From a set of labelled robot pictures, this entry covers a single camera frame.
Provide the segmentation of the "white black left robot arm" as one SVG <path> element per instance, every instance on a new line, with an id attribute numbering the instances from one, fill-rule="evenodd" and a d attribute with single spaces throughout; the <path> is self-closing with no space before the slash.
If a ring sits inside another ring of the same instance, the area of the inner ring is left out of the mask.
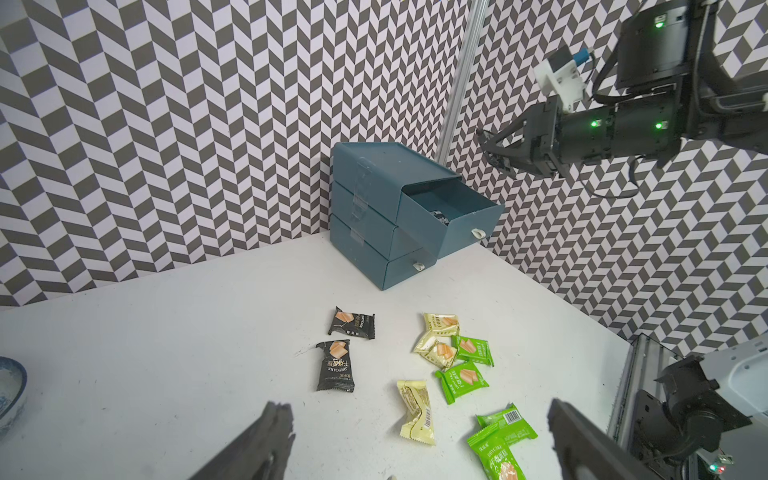
<path id="1" fill-rule="evenodd" d="M 690 355 L 650 380 L 650 339 L 637 337 L 609 434 L 572 404 L 553 399 L 547 419 L 562 479 L 718 479 L 733 457 L 723 433 L 767 417 L 767 334 L 728 350 Z M 662 398 L 641 388 L 655 382 Z M 399 381 L 407 409 L 401 433 L 434 440 L 424 381 Z M 295 441 L 289 404 L 268 402 L 260 417 L 189 479 L 283 479 Z M 526 479 L 513 445 L 537 437 L 519 408 L 476 417 L 467 439 L 487 479 Z"/>

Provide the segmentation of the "yellow cookie packet top right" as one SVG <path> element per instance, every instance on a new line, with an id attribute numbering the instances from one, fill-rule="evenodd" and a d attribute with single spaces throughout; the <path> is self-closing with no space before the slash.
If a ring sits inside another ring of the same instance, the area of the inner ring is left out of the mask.
<path id="1" fill-rule="evenodd" d="M 451 337 L 460 334 L 460 323 L 457 315 L 425 313 L 423 317 L 427 335 Z"/>

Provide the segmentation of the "teal three-drawer cabinet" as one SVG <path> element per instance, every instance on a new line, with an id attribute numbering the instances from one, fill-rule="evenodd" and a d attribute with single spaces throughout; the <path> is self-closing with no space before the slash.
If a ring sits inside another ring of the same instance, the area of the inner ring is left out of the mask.
<path id="1" fill-rule="evenodd" d="M 380 290 L 489 237 L 503 212 L 459 174 L 399 143 L 340 142 L 331 160 L 331 242 Z"/>

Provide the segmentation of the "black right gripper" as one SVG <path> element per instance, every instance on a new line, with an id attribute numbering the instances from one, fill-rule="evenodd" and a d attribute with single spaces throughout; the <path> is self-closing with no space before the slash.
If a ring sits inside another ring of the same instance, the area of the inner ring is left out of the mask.
<path id="1" fill-rule="evenodd" d="M 588 112 L 565 114 L 559 98 L 548 98 L 499 131 L 479 128 L 483 157 L 510 178 L 564 177 L 572 165 L 600 159 L 600 126 Z"/>

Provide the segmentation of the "green cookie packet bottom left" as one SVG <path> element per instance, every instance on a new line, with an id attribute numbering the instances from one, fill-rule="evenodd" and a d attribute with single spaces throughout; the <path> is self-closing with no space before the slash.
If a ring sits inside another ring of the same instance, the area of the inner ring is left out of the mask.
<path id="1" fill-rule="evenodd" d="M 467 440 L 488 480 L 525 480 L 526 476 L 498 424 L 490 425 Z"/>

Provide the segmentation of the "yellow cookie packet center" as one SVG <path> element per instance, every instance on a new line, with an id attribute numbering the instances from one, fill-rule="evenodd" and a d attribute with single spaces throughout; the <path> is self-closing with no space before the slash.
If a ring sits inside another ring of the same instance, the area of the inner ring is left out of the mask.
<path id="1" fill-rule="evenodd" d="M 400 380 L 397 388 L 407 410 L 407 420 L 401 426 L 400 436 L 435 446 L 434 422 L 426 382 Z"/>

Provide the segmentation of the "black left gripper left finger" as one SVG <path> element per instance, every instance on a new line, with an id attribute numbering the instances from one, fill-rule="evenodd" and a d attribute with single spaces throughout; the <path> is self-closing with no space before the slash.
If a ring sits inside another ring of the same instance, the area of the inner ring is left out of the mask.
<path id="1" fill-rule="evenodd" d="M 261 416 L 191 479 L 281 480 L 296 435 L 289 404 L 268 402 Z"/>

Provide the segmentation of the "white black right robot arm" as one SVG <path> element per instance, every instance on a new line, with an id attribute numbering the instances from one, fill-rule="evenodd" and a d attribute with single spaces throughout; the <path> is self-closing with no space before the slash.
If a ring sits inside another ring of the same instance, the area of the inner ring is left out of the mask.
<path id="1" fill-rule="evenodd" d="M 717 10 L 715 1 L 667 1 L 624 22 L 593 80 L 599 88 L 616 72 L 617 96 L 587 93 L 578 69 L 595 60 L 591 49 L 559 48 L 534 70 L 547 100 L 498 132 L 477 130 L 485 160 L 509 177 L 555 178 L 572 165 L 627 157 L 635 185 L 639 160 L 662 168 L 682 139 L 766 153 L 767 74 L 733 79 L 722 69 L 713 53 Z M 575 111 L 587 96 L 597 108 Z"/>

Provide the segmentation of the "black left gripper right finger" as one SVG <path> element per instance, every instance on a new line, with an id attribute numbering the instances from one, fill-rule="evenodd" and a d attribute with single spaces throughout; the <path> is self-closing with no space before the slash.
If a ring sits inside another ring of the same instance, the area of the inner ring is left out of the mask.
<path id="1" fill-rule="evenodd" d="M 563 479 L 657 479 L 568 402 L 552 400 L 548 425 Z"/>

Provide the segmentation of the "yellow cookie packet small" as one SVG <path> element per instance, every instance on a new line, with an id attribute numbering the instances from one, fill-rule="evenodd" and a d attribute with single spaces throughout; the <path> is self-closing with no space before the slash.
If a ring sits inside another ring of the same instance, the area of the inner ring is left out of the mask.
<path id="1" fill-rule="evenodd" d="M 426 332 L 416 343 L 413 352 L 445 371 L 454 364 L 457 349 L 447 343 L 444 337 Z"/>

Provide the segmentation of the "black cookie packet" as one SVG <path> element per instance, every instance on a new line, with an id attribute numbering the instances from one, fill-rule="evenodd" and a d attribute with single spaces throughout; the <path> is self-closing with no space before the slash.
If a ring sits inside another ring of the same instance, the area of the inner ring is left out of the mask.
<path id="1" fill-rule="evenodd" d="M 329 335 L 333 333 L 373 340 L 375 338 L 375 316 L 347 312 L 337 307 L 328 330 Z"/>
<path id="2" fill-rule="evenodd" d="M 350 340 L 319 342 L 315 347 L 323 352 L 317 390 L 352 393 L 355 390 L 355 382 L 351 367 Z"/>
<path id="3" fill-rule="evenodd" d="M 431 215 L 445 226 L 448 226 L 450 224 L 450 219 L 439 210 L 433 210 L 431 212 Z"/>

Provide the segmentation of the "green cookie packet bottom right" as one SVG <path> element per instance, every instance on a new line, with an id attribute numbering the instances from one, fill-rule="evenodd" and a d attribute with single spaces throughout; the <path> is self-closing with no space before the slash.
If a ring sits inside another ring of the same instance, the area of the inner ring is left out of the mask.
<path id="1" fill-rule="evenodd" d="M 505 442 L 512 446 L 524 440 L 535 440 L 538 434 L 523 418 L 518 407 L 510 403 L 505 409 L 487 415 L 477 415 L 476 420 L 481 428 L 497 426 L 498 433 Z"/>

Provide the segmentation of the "aluminium front rail frame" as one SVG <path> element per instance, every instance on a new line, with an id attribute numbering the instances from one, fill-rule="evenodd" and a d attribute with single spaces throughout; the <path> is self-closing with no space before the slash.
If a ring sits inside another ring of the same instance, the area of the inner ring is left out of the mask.
<path id="1" fill-rule="evenodd" d="M 635 396 L 644 390 L 658 370 L 658 345 L 646 334 L 639 334 L 630 343 L 629 353 L 620 378 L 617 394 L 607 427 L 607 435 L 623 450 L 631 442 L 631 423 Z"/>

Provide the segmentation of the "green cookie packet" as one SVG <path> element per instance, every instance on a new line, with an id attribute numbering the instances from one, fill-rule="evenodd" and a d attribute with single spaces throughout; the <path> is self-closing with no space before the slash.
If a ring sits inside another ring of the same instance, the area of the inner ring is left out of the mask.
<path id="1" fill-rule="evenodd" d="M 498 424 L 490 425 L 467 440 L 488 480 L 525 480 L 526 476 Z"/>
<path id="2" fill-rule="evenodd" d="M 474 362 L 467 361 L 454 365 L 445 371 L 436 371 L 446 403 L 452 405 L 456 400 L 479 389 L 488 388 L 489 384 Z"/>
<path id="3" fill-rule="evenodd" d="M 476 420 L 481 428 L 497 426 L 498 433 L 505 442 L 512 446 L 524 440 L 535 440 L 538 434 L 523 418 L 518 407 L 510 403 L 505 409 L 487 415 L 477 415 Z"/>
<path id="4" fill-rule="evenodd" d="M 452 346 L 457 350 L 456 360 L 494 366 L 490 346 L 486 340 L 455 335 L 452 337 Z"/>

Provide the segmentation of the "blue white porcelain bowl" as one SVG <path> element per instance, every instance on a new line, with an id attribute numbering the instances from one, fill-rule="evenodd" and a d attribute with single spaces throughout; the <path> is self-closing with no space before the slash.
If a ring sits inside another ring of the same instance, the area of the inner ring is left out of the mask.
<path id="1" fill-rule="evenodd" d="M 17 360 L 1 358 L 1 439 L 19 421 L 26 405 L 28 373 Z"/>

